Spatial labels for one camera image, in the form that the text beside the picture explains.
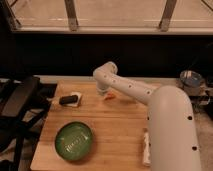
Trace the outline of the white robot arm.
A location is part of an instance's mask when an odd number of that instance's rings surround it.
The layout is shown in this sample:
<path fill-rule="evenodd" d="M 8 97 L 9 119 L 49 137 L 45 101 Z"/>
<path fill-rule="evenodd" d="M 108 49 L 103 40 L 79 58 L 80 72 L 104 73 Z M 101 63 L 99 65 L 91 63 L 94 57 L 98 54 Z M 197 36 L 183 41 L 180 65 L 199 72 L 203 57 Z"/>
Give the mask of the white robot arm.
<path fill-rule="evenodd" d="M 180 88 L 120 77 L 114 62 L 93 71 L 97 90 L 116 89 L 148 107 L 151 171 L 202 171 L 191 101 Z"/>

